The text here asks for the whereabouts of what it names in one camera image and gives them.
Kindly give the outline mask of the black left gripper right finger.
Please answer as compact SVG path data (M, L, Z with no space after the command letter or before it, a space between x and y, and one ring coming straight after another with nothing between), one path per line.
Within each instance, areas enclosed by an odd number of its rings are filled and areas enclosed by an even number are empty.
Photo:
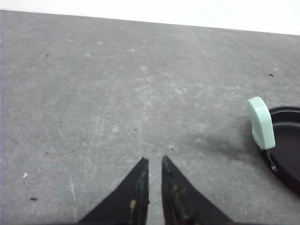
M162 158L161 192L166 225L232 225L234 223L193 187L168 156Z

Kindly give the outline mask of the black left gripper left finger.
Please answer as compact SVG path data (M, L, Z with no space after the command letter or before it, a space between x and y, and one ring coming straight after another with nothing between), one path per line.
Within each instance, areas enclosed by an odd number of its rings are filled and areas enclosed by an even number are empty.
M84 216L80 225L145 225L149 204L149 161L141 158L123 181Z

